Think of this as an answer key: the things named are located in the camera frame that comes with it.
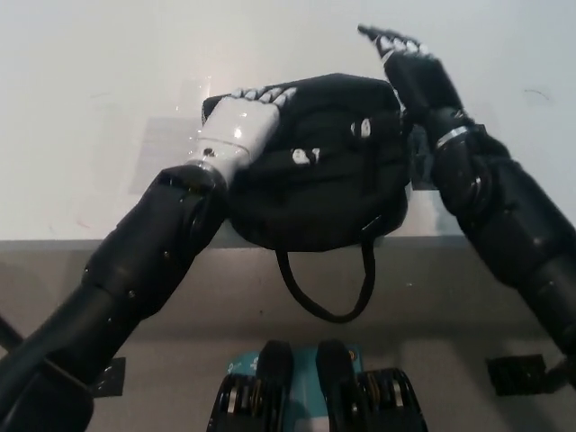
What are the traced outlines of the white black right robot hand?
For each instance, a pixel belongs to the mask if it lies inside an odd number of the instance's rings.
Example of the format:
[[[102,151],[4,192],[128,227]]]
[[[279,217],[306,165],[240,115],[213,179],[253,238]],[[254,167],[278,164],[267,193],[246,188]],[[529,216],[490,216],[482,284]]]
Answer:
[[[426,44],[391,29],[360,24],[357,30],[376,48],[409,122],[422,127],[430,143],[473,126],[442,62]]]

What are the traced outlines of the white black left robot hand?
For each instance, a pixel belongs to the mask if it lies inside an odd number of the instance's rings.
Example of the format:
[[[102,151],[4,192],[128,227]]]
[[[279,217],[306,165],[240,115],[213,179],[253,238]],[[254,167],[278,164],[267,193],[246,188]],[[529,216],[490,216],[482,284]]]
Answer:
[[[198,131],[187,163],[232,185],[237,172],[263,153],[298,88],[242,88],[223,96]]]

